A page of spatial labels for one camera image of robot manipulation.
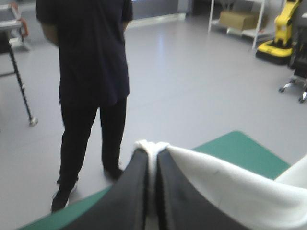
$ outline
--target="person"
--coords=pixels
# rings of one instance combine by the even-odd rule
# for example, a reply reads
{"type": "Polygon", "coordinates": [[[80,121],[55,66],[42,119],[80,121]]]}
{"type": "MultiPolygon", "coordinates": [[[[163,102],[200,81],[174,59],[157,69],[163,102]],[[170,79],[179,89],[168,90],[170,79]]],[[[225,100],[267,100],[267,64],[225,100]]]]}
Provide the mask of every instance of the person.
{"type": "Polygon", "coordinates": [[[124,32],[131,0],[37,0],[47,40],[59,48],[59,100],[65,127],[61,166],[51,212],[64,208],[78,180],[96,112],[102,127],[102,164],[117,180],[127,96],[130,93],[124,32]]]}

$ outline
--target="person's arm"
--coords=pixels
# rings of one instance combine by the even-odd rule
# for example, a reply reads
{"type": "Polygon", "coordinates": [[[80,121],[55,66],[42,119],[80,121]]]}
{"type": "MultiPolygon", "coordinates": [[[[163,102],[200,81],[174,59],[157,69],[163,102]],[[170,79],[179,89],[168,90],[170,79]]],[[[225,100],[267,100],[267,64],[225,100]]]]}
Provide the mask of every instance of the person's arm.
{"type": "Polygon", "coordinates": [[[59,46],[58,28],[56,25],[49,25],[42,23],[44,35],[48,41],[56,46],[59,46]]]}
{"type": "Polygon", "coordinates": [[[59,46],[57,3],[55,0],[36,0],[36,17],[48,41],[59,46]]]}
{"type": "Polygon", "coordinates": [[[130,22],[123,22],[123,25],[124,25],[124,31],[126,31],[126,29],[127,29],[127,27],[128,27],[128,24],[129,24],[130,22]]]}
{"type": "Polygon", "coordinates": [[[132,0],[125,0],[123,15],[122,15],[124,31],[127,29],[128,24],[132,20],[133,20],[132,0]]]}

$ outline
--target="black pants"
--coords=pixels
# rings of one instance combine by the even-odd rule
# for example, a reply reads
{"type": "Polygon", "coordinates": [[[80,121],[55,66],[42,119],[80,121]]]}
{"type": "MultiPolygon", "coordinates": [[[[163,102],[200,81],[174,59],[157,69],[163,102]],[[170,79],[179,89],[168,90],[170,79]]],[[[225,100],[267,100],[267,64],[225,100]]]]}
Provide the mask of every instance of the black pants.
{"type": "MultiPolygon", "coordinates": [[[[111,107],[100,107],[102,163],[107,170],[118,167],[126,108],[127,99],[111,107]]],[[[97,109],[61,106],[65,131],[61,145],[60,186],[71,187],[78,179],[97,109]]]]}

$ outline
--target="dark navy shirt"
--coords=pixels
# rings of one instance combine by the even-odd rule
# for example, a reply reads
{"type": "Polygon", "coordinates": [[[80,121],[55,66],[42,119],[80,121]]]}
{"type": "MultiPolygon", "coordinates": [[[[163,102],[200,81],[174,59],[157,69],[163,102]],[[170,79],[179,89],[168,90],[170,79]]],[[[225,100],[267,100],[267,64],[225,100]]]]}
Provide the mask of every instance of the dark navy shirt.
{"type": "Polygon", "coordinates": [[[62,105],[111,106],[130,92],[123,22],[131,0],[37,0],[37,19],[58,28],[62,105]]]}

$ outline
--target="white cloth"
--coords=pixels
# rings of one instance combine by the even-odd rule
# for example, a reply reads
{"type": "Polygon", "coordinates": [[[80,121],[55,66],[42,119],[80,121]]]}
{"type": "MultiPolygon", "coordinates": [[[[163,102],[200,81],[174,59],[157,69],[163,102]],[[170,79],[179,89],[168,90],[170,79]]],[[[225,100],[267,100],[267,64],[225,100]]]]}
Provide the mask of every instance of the white cloth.
{"type": "Polygon", "coordinates": [[[216,157],[167,143],[140,141],[149,154],[149,205],[157,154],[167,148],[192,185],[213,205],[252,230],[307,230],[307,157],[275,181],[216,157]]]}

